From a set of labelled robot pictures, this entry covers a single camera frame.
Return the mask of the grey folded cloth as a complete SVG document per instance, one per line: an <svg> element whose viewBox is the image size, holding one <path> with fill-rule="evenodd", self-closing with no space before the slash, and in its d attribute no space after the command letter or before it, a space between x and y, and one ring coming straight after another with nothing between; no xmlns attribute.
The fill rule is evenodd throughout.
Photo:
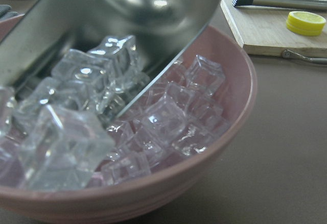
<svg viewBox="0 0 327 224"><path fill-rule="evenodd" d="M11 10L10 5L0 5L0 20L1 21L11 18L10 13L9 13L10 10Z"/></svg>

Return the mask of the pile of clear ice cubes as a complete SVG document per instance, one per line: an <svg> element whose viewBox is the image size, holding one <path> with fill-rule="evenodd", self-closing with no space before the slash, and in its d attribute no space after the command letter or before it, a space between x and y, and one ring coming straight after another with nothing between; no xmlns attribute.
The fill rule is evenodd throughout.
<svg viewBox="0 0 327 224"><path fill-rule="evenodd" d="M68 191L148 176L207 150L230 126L221 64L176 60L149 89L136 38L70 49L28 94L1 87L1 185Z"/></svg>

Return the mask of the steel ice scoop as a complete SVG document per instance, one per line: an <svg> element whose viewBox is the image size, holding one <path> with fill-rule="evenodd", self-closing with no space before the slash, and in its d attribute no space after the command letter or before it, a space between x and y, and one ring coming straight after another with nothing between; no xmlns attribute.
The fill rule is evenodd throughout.
<svg viewBox="0 0 327 224"><path fill-rule="evenodd" d="M38 0L2 23L1 86L19 93L69 48L86 51L105 36L134 35L154 83L203 32L220 0Z"/></svg>

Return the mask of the wooden cutting board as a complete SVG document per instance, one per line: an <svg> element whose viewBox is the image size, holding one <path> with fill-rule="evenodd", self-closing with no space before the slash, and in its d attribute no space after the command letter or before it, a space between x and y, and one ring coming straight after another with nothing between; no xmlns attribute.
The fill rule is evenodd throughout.
<svg viewBox="0 0 327 224"><path fill-rule="evenodd" d="M303 36L287 29L288 9L235 8L232 0L221 0L220 6L236 42L246 53L326 65L326 26L318 36Z"/></svg>

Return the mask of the half lemon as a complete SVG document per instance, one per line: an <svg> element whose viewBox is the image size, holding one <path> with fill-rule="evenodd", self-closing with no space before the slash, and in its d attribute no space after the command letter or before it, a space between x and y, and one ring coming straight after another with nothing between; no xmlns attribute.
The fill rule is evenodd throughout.
<svg viewBox="0 0 327 224"><path fill-rule="evenodd" d="M326 24L326 19L316 13L292 11L288 14L286 27L293 33L303 36L318 36Z"/></svg>

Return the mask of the steel muddler black tip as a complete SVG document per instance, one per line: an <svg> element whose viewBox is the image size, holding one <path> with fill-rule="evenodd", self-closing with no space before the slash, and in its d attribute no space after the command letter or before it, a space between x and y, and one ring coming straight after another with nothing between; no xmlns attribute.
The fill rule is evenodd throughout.
<svg viewBox="0 0 327 224"><path fill-rule="evenodd" d="M234 7L260 6L326 12L326 0L232 0Z"/></svg>

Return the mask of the pink bowl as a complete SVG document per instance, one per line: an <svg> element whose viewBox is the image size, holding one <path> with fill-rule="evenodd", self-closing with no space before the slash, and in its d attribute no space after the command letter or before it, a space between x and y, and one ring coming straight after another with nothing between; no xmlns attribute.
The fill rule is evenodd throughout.
<svg viewBox="0 0 327 224"><path fill-rule="evenodd" d="M208 150L150 176L112 187L59 193L1 188L1 208L48 223L116 223L164 206L199 181L252 112L257 94L255 68L229 36L207 27L184 52L217 61L226 75L214 96L231 127Z"/></svg>

